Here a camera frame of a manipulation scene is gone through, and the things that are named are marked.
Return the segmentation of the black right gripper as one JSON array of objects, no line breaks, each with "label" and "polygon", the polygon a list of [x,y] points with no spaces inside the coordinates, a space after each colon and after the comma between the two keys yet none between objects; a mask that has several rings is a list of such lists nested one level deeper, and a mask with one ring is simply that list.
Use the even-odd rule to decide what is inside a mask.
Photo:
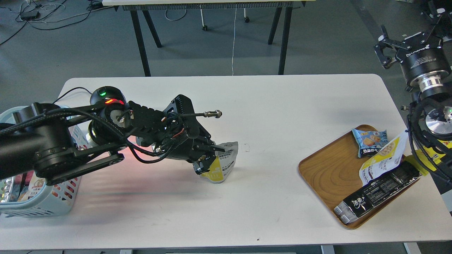
[{"label": "black right gripper", "polygon": [[[390,39],[384,25],[374,51],[382,67],[389,69],[399,62],[408,92],[418,91],[420,97],[448,97],[443,79],[451,74],[451,67],[443,50],[443,39],[431,32],[418,32],[402,42]],[[386,56],[385,48],[396,52]]]}]

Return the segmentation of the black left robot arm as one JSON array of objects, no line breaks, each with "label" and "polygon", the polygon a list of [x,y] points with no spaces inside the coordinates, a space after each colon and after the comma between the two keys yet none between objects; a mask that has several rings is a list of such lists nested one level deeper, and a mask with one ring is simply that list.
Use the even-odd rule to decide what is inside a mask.
[{"label": "black left robot arm", "polygon": [[183,160],[200,175],[224,151],[197,121],[221,111],[196,114],[183,95],[164,111],[112,97],[76,108],[34,103],[14,117],[15,125],[1,124],[2,180],[33,170],[56,185],[121,162],[126,147],[142,163]]}]

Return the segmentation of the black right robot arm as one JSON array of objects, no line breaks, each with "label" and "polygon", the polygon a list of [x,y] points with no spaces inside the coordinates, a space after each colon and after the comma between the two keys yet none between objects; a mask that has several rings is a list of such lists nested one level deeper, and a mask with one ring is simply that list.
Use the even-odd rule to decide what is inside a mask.
[{"label": "black right robot arm", "polygon": [[451,185],[451,86],[444,80],[451,75],[451,65],[443,50],[443,39],[431,29],[402,41],[390,39],[385,26],[374,46],[382,67],[399,63],[412,93],[408,106],[409,145],[423,169]]}]

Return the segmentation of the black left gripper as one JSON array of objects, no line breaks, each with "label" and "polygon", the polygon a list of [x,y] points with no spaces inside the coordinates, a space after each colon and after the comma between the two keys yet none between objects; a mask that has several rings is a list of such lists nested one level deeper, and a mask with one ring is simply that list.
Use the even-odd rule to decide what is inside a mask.
[{"label": "black left gripper", "polygon": [[179,159],[192,163],[194,172],[210,172],[216,159],[215,143],[197,117],[215,117],[215,111],[196,114],[190,98],[176,96],[164,111],[127,103],[130,115],[128,132],[136,137],[137,147],[130,146],[142,163]]}]

